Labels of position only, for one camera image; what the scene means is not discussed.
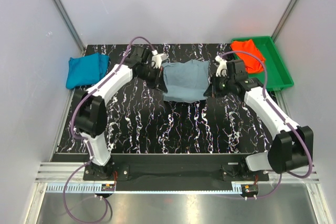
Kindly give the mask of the grey-blue t shirt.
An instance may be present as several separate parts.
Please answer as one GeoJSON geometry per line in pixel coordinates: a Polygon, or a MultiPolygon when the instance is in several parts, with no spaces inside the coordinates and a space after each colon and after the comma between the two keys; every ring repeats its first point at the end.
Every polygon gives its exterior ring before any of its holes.
{"type": "Polygon", "coordinates": [[[204,93],[209,87],[209,62],[165,63],[163,79],[167,88],[163,94],[164,101],[194,103],[206,100],[204,93]]]}

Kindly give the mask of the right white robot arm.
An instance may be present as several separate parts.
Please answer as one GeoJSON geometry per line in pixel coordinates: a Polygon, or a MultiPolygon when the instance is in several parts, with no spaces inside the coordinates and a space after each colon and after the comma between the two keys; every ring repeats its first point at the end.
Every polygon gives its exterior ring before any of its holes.
{"type": "Polygon", "coordinates": [[[226,61],[216,57],[218,67],[211,76],[204,95],[222,98],[235,94],[262,120],[272,137],[270,150],[248,155],[238,167],[239,176],[250,180],[257,171],[273,170],[292,174],[294,169],[308,167],[302,178],[312,173],[313,131],[292,120],[268,94],[264,83],[249,77],[242,60],[226,61]]]}

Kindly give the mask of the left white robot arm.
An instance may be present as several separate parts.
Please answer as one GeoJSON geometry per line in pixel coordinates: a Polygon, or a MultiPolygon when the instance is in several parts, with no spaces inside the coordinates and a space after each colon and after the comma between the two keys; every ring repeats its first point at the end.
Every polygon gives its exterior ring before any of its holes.
{"type": "Polygon", "coordinates": [[[86,174],[107,180],[116,175],[114,163],[108,151],[104,136],[107,127],[107,104],[113,96],[134,78],[145,81],[150,89],[167,92],[163,81],[162,63],[167,60],[165,53],[136,46],[114,65],[113,69],[97,84],[86,91],[76,92],[77,106],[71,118],[72,131],[83,140],[89,151],[86,174]]]}

